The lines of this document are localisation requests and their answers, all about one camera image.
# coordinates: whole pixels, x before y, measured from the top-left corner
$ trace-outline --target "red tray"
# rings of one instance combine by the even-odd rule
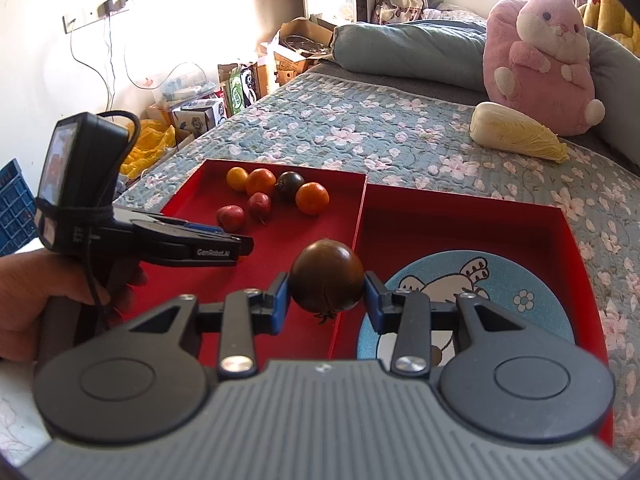
[[[279,272],[288,271],[296,255],[320,238],[338,240],[354,247],[367,177],[361,173],[292,168],[276,164],[254,164],[229,160],[207,160],[167,203],[162,212],[192,222],[217,225],[216,211],[225,205],[246,206],[247,196],[233,191],[226,172],[241,166],[251,172],[268,168],[276,176],[297,171],[307,182],[319,182],[329,192],[327,209],[318,217],[302,214],[295,205],[274,203],[266,225],[248,219],[243,235],[254,238],[254,251],[235,267],[176,268],[143,264],[148,284],[136,290],[134,317],[179,294],[195,294],[201,303],[221,301],[235,290],[266,289]],[[258,365],[269,359],[325,359],[330,354],[335,321],[318,320],[291,302],[284,330],[278,337],[258,336]],[[213,365],[218,336],[204,336],[200,361]]]
[[[278,272],[289,270],[295,256],[320,238],[339,240],[360,256],[365,269],[385,282],[398,269],[427,254],[447,250],[478,250],[504,256],[529,269],[556,295],[574,330],[575,342],[608,365],[607,351],[591,283],[562,211],[552,206],[507,202],[460,194],[366,185],[366,176],[273,164],[208,160],[162,210],[193,222],[216,224],[223,205],[246,205],[247,197],[225,182],[233,166],[247,171],[268,168],[279,175],[297,171],[308,182],[329,191],[327,211],[317,218],[294,205],[274,204],[267,225],[252,222],[243,234],[252,236],[254,252],[236,267],[179,269],[143,264],[148,285],[136,291],[133,316],[179,294],[200,301],[220,301],[233,290],[266,288]],[[318,320],[294,302],[283,332],[258,336],[258,364],[273,358],[355,358],[364,308],[340,314],[335,322]],[[200,361],[215,362],[217,335],[204,337]],[[600,438],[612,443],[612,416]]]

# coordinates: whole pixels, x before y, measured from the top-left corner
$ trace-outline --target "gray pillow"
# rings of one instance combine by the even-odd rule
[[[586,32],[596,97],[605,107],[592,130],[640,165],[640,59],[609,36],[589,27]]]
[[[345,70],[413,77],[485,92],[479,23],[421,20],[393,25],[353,23],[334,32],[334,59]]]

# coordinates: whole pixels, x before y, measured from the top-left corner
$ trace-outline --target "quilted mattress cover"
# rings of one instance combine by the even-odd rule
[[[568,142],[557,165],[484,149],[473,107],[305,73],[204,134],[117,203],[159,211],[206,158],[368,173],[369,181],[562,208],[586,264],[616,380],[614,450],[640,458],[640,179]]]

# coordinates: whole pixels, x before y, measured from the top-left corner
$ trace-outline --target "cartoon plate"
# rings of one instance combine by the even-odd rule
[[[430,254],[399,270],[385,284],[390,289],[420,290],[433,301],[456,301],[474,292],[528,321],[574,342],[569,319],[558,298],[533,273],[496,254],[445,251]],[[380,359],[389,368],[396,334],[378,336],[365,316],[358,337],[358,359]],[[431,333],[431,361],[446,364],[455,354],[450,331]]]

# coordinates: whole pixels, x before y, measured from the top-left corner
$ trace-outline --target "plush toy arm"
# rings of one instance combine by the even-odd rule
[[[564,79],[578,85],[580,88],[588,89],[591,87],[591,75],[583,65],[562,65],[560,73]]]
[[[515,41],[509,51],[509,61],[516,65],[527,66],[540,73],[547,73],[551,62],[536,48],[523,41]]]

